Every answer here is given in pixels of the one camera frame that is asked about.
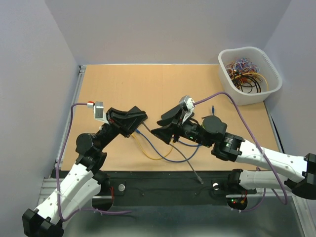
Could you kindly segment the black network switch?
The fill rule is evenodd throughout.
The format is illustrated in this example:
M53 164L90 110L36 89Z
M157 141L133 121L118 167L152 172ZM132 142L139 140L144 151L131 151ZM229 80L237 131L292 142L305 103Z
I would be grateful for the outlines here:
M140 110L137 106L134 106L129 110L129 112L131 113L140 113L141 111L142 110ZM148 119L148 116L146 115L146 117L142 119L142 123L144 123L147 119Z

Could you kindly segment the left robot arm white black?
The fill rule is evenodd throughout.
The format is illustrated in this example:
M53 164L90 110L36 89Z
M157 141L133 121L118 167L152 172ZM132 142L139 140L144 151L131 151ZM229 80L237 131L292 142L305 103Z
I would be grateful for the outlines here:
M134 106L129 111L114 108L104 111L103 103L88 101L94 119L103 124L96 133L82 133L76 140L76 159L67 176L56 181L56 189L34 210L27 209L22 216L24 234L28 237L61 237L63 226L86 203L97 195L106 194L110 178L101 171L107 157L103 149L118 135L125 138L147 119L145 111Z

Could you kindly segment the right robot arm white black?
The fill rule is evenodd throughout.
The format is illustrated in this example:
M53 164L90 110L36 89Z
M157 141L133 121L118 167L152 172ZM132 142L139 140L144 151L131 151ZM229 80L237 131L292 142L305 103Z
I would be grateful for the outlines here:
M211 154L223 161L246 163L259 171L236 169L231 172L227 187L233 193L256 188L285 189L294 195L316 198L316 156L293 156L258 146L240 136L228 133L227 124L217 116L203 117L202 123L187 117L183 109L172 117L157 122L151 133L166 144L185 138L212 148Z

